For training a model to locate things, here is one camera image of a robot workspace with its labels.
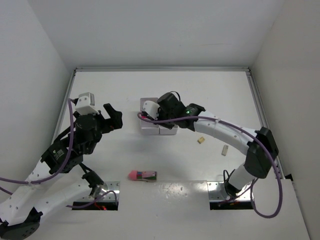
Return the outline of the pink lid clip jar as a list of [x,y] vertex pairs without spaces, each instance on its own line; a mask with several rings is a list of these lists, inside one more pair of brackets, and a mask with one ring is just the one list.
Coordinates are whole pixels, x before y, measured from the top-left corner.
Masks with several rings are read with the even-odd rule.
[[128,179],[131,181],[156,181],[157,172],[156,171],[139,171],[132,170],[128,174]]

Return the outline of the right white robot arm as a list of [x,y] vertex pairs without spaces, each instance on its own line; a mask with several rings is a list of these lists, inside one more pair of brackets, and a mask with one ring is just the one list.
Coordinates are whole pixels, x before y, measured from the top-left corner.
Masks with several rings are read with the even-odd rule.
[[244,163],[233,170],[224,182],[225,192],[229,196],[235,197],[246,184],[254,179],[264,179],[269,174],[279,154],[270,129],[261,127],[254,130],[232,123],[227,124],[218,120],[203,106],[195,103],[184,105],[171,92],[161,96],[157,104],[158,119],[171,121],[163,123],[163,127],[177,125],[182,129],[212,136],[245,155]]

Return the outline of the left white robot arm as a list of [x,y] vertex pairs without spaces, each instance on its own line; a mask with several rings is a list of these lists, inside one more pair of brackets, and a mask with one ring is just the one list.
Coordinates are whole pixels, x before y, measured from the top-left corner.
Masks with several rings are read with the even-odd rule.
[[[108,189],[99,175],[83,164],[83,156],[93,153],[104,134],[121,129],[122,112],[109,103],[104,104],[109,115],[105,119],[92,103],[75,104],[69,112],[70,126],[61,132],[19,188],[0,205],[0,237],[5,240],[24,240],[34,234],[52,213],[63,208],[86,208],[106,195],[112,194],[115,204],[118,195]],[[48,189],[73,167],[84,170],[80,182],[58,193],[44,197]]]

